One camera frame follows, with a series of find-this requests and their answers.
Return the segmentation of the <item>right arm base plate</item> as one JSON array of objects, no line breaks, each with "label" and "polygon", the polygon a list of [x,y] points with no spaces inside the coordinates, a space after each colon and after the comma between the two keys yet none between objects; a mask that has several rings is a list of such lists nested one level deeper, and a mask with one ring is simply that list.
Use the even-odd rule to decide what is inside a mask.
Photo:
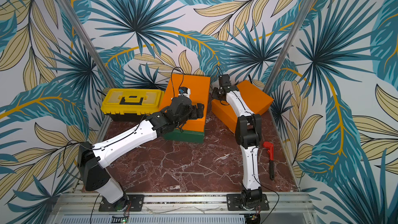
[{"label": "right arm base plate", "polygon": [[267,196],[262,195],[258,200],[245,200],[242,194],[227,194],[228,211],[268,211]]}]

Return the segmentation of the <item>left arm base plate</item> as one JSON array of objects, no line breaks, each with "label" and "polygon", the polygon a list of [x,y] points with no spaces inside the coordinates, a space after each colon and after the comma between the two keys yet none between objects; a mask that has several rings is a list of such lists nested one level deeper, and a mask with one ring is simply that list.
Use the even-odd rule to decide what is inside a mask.
[{"label": "left arm base plate", "polygon": [[115,203],[109,203],[104,197],[99,205],[99,212],[141,212],[144,195],[127,194]]}]

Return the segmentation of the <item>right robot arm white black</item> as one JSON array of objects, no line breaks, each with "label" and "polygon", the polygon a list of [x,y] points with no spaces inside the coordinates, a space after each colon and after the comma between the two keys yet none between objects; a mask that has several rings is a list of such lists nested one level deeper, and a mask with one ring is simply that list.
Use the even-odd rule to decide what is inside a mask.
[{"label": "right robot arm white black", "polygon": [[211,111],[228,128],[232,127],[235,116],[234,135],[242,153],[244,171],[240,201],[243,209],[252,210],[263,200],[258,174],[262,119],[247,106],[238,87],[231,84],[229,75],[222,74],[218,79],[219,87],[212,91]]}]

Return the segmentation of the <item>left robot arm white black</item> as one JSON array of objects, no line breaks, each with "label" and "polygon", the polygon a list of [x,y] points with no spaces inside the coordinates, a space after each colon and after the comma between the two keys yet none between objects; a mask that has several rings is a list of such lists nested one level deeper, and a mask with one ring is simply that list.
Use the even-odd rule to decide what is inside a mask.
[{"label": "left robot arm white black", "polygon": [[192,104],[184,95],[172,98],[167,106],[145,118],[135,127],[100,143],[80,144],[77,168],[87,191],[96,191],[117,210],[127,206],[128,196],[106,170],[114,161],[140,145],[181,129],[188,120],[204,117],[204,104]]}]

